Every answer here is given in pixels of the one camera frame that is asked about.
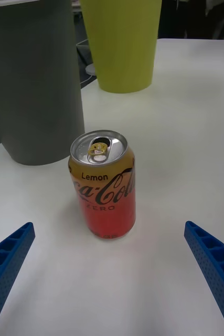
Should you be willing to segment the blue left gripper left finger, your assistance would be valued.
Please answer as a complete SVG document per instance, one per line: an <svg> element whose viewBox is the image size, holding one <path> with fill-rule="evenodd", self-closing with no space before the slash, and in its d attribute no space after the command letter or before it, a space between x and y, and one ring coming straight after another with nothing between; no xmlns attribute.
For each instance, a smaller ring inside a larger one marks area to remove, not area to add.
<svg viewBox="0 0 224 336"><path fill-rule="evenodd" d="M0 242L0 313L35 239L28 222Z"/></svg>

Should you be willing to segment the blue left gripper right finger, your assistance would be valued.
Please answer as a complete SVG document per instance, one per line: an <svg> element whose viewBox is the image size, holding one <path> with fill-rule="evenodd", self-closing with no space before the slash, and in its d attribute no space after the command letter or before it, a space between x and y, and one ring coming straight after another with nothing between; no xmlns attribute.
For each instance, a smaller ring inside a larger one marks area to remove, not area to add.
<svg viewBox="0 0 224 336"><path fill-rule="evenodd" d="M224 318L224 243L191 221L184 238Z"/></svg>

